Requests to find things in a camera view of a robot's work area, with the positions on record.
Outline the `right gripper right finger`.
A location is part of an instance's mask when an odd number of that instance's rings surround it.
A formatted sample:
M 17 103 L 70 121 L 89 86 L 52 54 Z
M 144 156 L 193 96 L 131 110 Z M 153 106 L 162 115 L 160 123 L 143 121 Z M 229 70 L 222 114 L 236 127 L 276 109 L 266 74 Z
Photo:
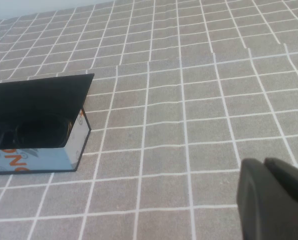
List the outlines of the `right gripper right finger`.
M 266 158 L 264 165 L 286 192 L 298 202 L 298 168 L 273 157 Z

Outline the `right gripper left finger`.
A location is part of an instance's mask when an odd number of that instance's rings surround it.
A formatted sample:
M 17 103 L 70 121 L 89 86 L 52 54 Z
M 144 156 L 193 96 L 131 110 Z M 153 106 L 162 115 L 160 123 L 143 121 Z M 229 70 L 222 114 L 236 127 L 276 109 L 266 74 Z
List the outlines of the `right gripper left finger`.
M 236 203 L 244 240 L 298 240 L 298 201 L 264 161 L 242 160 Z

